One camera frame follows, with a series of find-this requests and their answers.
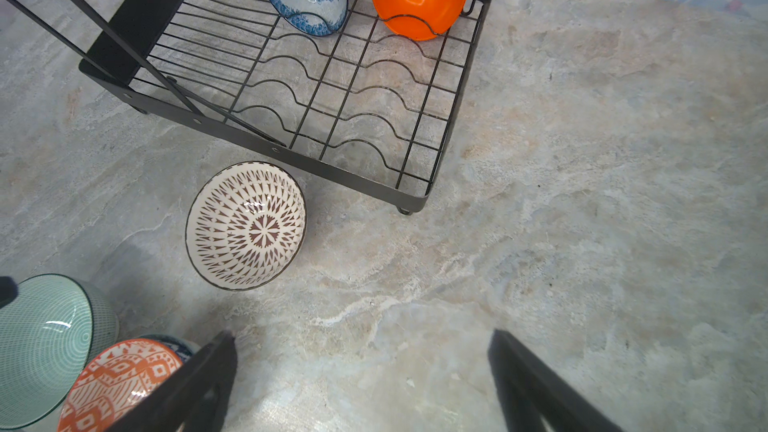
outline black dish rack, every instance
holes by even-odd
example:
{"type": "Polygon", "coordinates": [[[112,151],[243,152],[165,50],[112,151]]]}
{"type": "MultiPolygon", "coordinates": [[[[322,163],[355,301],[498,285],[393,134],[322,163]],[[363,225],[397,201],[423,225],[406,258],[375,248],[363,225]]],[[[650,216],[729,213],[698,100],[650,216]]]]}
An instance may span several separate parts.
{"type": "Polygon", "coordinates": [[[491,0],[435,39],[393,34],[371,0],[338,33],[300,33],[268,0],[125,0],[80,71],[142,113],[420,211],[451,138],[491,0]]]}

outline orange and white patterned bowl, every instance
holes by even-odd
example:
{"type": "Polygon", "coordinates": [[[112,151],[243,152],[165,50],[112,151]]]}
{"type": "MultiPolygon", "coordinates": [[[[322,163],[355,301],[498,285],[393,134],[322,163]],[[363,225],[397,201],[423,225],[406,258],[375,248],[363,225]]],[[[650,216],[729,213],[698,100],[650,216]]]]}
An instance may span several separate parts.
{"type": "Polygon", "coordinates": [[[181,367],[168,347],[131,339],[101,352],[82,371],[62,406],[58,432],[101,432],[181,367]]]}

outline gray marble countertop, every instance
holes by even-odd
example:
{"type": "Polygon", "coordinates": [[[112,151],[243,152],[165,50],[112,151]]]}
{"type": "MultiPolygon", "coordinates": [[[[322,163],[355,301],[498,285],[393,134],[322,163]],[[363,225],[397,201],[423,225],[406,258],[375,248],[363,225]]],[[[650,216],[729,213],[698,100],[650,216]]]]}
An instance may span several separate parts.
{"type": "MultiPolygon", "coordinates": [[[[33,6],[96,37],[64,0],[33,6]]],[[[122,338],[235,332],[233,432],[504,430],[494,328],[626,430],[764,430],[766,44],[662,0],[494,0],[425,209],[292,168],[302,249],[231,293],[184,224],[209,177],[260,157],[139,115],[22,17],[0,37],[0,270],[89,280],[122,338]]]]}

